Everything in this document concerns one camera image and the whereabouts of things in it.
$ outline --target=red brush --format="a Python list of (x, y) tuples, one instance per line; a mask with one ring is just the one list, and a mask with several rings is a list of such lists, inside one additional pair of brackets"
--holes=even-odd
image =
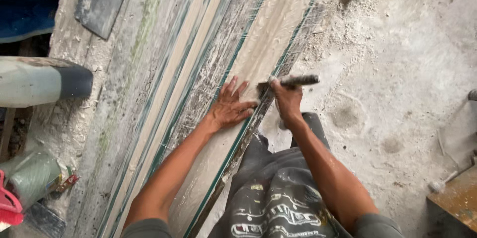
[(23, 214), (0, 209), (0, 222), (18, 225), (23, 222)]
[(4, 176), (0, 170), (0, 222), (18, 225), (23, 221), (22, 207), (15, 195), (3, 188)]

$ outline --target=dirty floor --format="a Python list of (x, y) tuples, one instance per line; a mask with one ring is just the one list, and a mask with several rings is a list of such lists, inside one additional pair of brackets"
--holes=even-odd
[[(477, 88), (475, 0), (321, 1), (323, 22), (291, 71), (321, 76), (304, 89), (301, 110), (319, 114), (333, 154), (406, 237), (441, 237), (428, 223), (427, 185), (456, 169), (436, 132)], [(278, 122), (272, 106), (259, 128), (273, 152), (291, 140)]]

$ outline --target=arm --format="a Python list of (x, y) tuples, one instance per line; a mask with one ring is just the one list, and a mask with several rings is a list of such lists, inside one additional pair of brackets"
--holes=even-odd
[(319, 193), (331, 213), (349, 232), (356, 220), (367, 213), (379, 213), (359, 180), (338, 161), (314, 135), (301, 116), (301, 87), (287, 89), (279, 80), (271, 84), (280, 115), (293, 133), (310, 168)]
[(232, 127), (253, 113), (256, 102), (239, 102), (248, 82), (243, 82), (235, 92), (237, 77), (225, 83), (217, 101), (194, 131), (182, 141), (162, 162), (156, 172), (134, 198), (124, 228), (136, 221), (159, 218), (167, 222), (169, 208), (197, 155), (219, 129)]

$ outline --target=gray sleeve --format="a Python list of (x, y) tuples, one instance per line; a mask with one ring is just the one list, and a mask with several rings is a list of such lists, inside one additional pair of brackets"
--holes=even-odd
[(355, 238), (403, 238), (396, 222), (379, 214), (366, 214), (356, 221)]
[(148, 218), (127, 226), (121, 238), (172, 238), (169, 227), (159, 218)]

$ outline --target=tool handle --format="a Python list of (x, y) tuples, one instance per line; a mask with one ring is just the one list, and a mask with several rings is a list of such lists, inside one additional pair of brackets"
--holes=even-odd
[(280, 84), (282, 86), (301, 86), (301, 85), (310, 85), (319, 83), (319, 76), (318, 75), (302, 75), (298, 77), (289, 77), (283, 79)]

